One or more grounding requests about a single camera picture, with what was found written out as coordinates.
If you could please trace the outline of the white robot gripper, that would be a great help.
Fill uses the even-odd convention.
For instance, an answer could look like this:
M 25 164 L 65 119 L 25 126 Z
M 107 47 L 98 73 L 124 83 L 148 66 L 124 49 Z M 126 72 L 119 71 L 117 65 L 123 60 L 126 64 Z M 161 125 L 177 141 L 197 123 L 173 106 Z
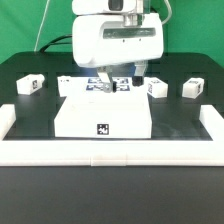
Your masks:
M 135 62 L 132 84 L 141 86 L 148 66 L 144 60 L 160 58 L 164 49 L 157 13 L 145 14 L 142 25 L 137 27 L 125 27 L 122 15 L 79 16 L 73 23 L 72 35 L 74 60 L 80 67 L 99 67 L 97 74 L 106 93 L 112 91 L 108 65 Z

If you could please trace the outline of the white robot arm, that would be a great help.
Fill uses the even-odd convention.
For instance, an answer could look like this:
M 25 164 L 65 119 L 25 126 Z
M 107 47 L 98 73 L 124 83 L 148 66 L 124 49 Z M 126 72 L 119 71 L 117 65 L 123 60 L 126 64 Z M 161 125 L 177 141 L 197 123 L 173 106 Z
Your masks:
M 132 63 L 132 84 L 144 84 L 148 62 L 163 53 L 159 15 L 144 12 L 143 0 L 73 0 L 73 57 L 78 66 L 95 68 L 103 90 L 116 89 L 112 67 Z

